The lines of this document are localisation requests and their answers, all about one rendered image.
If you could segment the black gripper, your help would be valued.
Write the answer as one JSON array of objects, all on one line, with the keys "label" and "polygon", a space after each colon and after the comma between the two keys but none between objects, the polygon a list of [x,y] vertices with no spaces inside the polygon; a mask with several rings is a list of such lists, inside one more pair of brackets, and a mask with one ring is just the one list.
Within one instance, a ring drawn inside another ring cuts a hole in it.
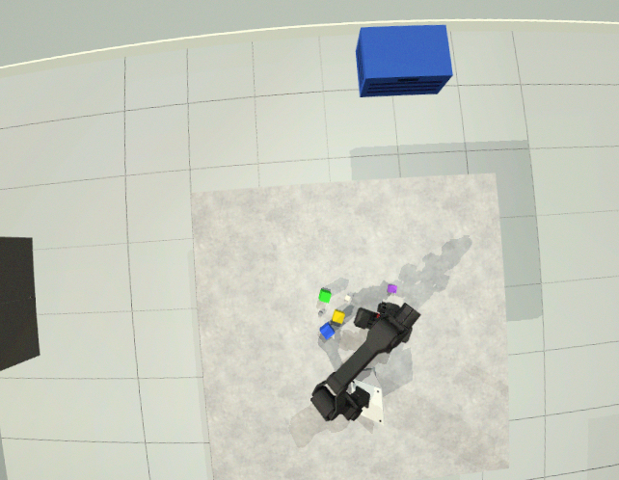
[{"label": "black gripper", "polygon": [[[359,310],[357,312],[355,321],[354,321],[354,325],[355,327],[361,328],[363,330],[365,329],[371,329],[372,326],[372,322],[375,321],[377,318],[377,314],[376,312],[370,311],[368,309],[359,307]],[[410,340],[411,334],[413,331],[413,327],[410,328],[410,332],[406,335],[405,338],[403,338],[402,343],[406,343]]]}]

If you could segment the yellow block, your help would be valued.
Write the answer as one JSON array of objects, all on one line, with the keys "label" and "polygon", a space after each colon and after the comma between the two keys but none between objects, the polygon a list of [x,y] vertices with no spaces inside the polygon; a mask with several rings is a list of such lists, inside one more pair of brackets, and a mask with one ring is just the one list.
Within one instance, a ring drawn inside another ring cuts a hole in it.
[{"label": "yellow block", "polygon": [[342,324],[344,316],[345,316],[344,311],[335,310],[332,318],[333,318],[333,321],[336,321]]}]

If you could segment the blue block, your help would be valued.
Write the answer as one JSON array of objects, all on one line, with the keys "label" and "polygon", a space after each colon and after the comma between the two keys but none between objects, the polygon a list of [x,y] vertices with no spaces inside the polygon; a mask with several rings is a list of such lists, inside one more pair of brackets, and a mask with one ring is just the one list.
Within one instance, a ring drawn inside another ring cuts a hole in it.
[{"label": "blue block", "polygon": [[320,328],[320,332],[323,334],[323,336],[326,339],[329,339],[332,335],[335,334],[335,330],[333,329],[333,327],[330,325],[329,322],[327,322]]}]

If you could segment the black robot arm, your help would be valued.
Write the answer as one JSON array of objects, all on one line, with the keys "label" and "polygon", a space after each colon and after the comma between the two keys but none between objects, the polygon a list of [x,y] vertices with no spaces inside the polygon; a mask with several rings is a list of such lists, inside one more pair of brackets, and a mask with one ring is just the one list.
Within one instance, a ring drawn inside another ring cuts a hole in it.
[{"label": "black robot arm", "polygon": [[[402,307],[390,302],[379,303],[377,312],[380,312],[381,316],[372,322],[362,346],[337,371],[332,372],[326,381],[316,385],[311,394],[311,403],[325,421],[335,420],[339,414],[343,414],[347,420],[355,421],[363,407],[369,408],[368,392],[358,386],[352,394],[346,390],[377,354],[388,354],[400,345],[421,315],[405,302]],[[335,395],[328,390],[326,384]]]}]

